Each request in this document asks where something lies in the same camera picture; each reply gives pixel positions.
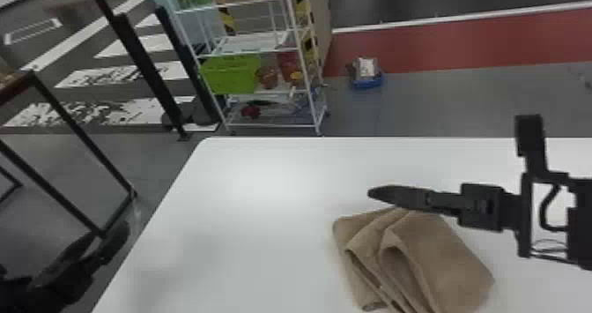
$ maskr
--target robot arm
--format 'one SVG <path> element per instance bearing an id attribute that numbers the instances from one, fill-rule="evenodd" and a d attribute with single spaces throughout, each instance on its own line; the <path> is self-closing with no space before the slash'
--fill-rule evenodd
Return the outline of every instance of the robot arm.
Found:
<path id="1" fill-rule="evenodd" d="M 456 217 L 461 227 L 514 232 L 518 256 L 541 258 L 578 265 L 592 271 L 592 179 L 572 178 L 568 173 L 547 168 L 546 146 L 541 116 L 517 116 L 515 139 L 518 156 L 525 160 L 519 195 L 501 187 L 464 183 L 461 193 L 437 192 L 404 186 L 382 186 L 368 191 L 368 196 L 388 204 Z M 551 191 L 539 206 L 540 227 L 566 233 L 565 247 L 540 250 L 532 243 L 532 188 L 535 183 L 551 185 Z M 575 195 L 575 207 L 567 209 L 567 224 L 552 226 L 546 214 L 562 187 Z"/>

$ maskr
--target brown towel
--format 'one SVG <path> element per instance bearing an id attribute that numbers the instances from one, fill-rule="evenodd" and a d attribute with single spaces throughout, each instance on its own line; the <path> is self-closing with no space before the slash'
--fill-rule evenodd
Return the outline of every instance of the brown towel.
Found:
<path id="1" fill-rule="evenodd" d="M 341 218 L 333 233 L 364 310 L 467 313 L 493 284 L 487 268 L 437 215 L 389 208 Z"/>

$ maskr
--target green basket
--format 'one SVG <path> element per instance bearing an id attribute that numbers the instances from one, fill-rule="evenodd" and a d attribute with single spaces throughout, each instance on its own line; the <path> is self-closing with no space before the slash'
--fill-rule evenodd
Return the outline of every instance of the green basket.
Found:
<path id="1" fill-rule="evenodd" d="M 257 87 L 255 73 L 261 56 L 214 57 L 202 65 L 201 73 L 215 94 L 252 94 Z"/>

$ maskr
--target table leg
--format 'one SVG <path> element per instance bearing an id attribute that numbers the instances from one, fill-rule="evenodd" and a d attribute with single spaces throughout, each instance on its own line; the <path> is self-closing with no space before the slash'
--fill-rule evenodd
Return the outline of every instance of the table leg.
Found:
<path id="1" fill-rule="evenodd" d="M 58 204 L 60 204 L 66 211 L 72 214 L 77 220 L 82 222 L 94 234 L 104 238 L 105 231 L 100 229 L 94 222 L 92 222 L 84 213 L 82 213 L 74 204 L 66 198 L 62 192 L 58 191 L 56 187 L 51 185 L 43 176 L 41 176 L 33 167 L 29 166 L 16 152 L 14 152 L 4 141 L 0 140 L 0 153 L 12 162 L 25 175 L 39 185 L 47 194 L 49 194 Z"/>
<path id="2" fill-rule="evenodd" d="M 99 149 L 99 147 L 94 144 L 93 140 L 88 137 L 86 132 L 74 121 L 72 116 L 63 108 L 60 101 L 49 91 L 49 89 L 37 78 L 34 76 L 33 85 L 39 90 L 41 95 L 48 101 L 48 103 L 54 108 L 57 114 L 68 124 L 68 126 L 74 131 L 74 133 L 82 140 L 85 146 L 94 154 L 94 156 L 99 160 L 99 162 L 107 169 L 107 171 L 115 178 L 115 180 L 128 192 L 128 196 L 123 200 L 123 202 L 119 205 L 115 214 L 109 219 L 106 226 L 103 228 L 104 232 L 108 232 L 111 227 L 117 222 L 120 216 L 125 212 L 128 205 L 131 201 L 136 197 L 136 190 L 132 187 L 130 182 L 123 177 L 122 173 L 115 167 L 111 160 L 107 158 L 107 156 Z"/>
<path id="3" fill-rule="evenodd" d="M 11 181 L 12 183 L 12 186 L 2 196 L 0 196 L 0 203 L 2 203 L 4 200 L 6 200 L 8 196 L 10 196 L 12 192 L 23 186 L 23 183 L 21 183 L 16 177 L 9 173 L 8 170 L 2 167 L 0 167 L 0 174 L 2 174 L 4 177 L 6 177 L 7 180 Z"/>

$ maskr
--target white table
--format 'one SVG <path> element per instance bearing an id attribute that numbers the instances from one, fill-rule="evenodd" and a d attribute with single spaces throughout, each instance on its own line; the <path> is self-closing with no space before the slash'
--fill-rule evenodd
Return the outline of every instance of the white table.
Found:
<path id="1" fill-rule="evenodd" d="M 592 139 L 548 145 L 551 168 L 592 175 Z M 94 313 L 359 313 L 331 225 L 386 207 L 366 197 L 368 188 L 401 183 L 458 191 L 462 182 L 474 182 L 516 192 L 521 172 L 512 139 L 208 139 Z M 552 208 L 550 221 L 563 215 Z M 520 259 L 509 232 L 455 228 L 497 279 L 480 312 L 592 306 L 592 272 Z"/>

